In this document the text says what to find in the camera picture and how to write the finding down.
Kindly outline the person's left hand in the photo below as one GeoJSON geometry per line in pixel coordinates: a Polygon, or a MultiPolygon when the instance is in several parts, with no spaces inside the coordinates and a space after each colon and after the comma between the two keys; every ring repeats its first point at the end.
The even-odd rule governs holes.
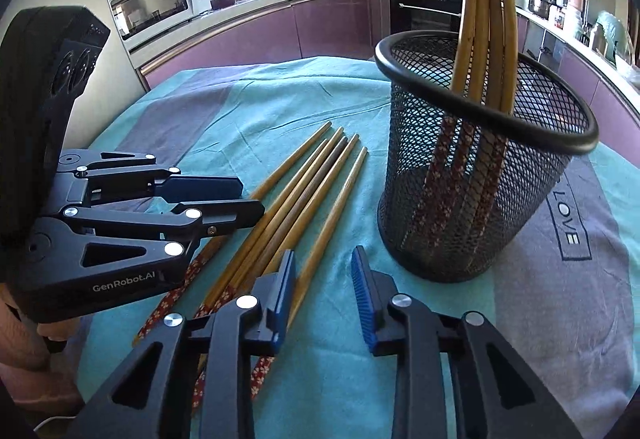
{"type": "Polygon", "coordinates": [[[65,359],[61,367],[55,367],[54,353],[46,344],[48,339],[62,345],[79,328],[79,318],[29,323],[22,319],[6,285],[1,284],[1,381],[21,410],[58,415],[82,404],[75,368],[65,359]]]}

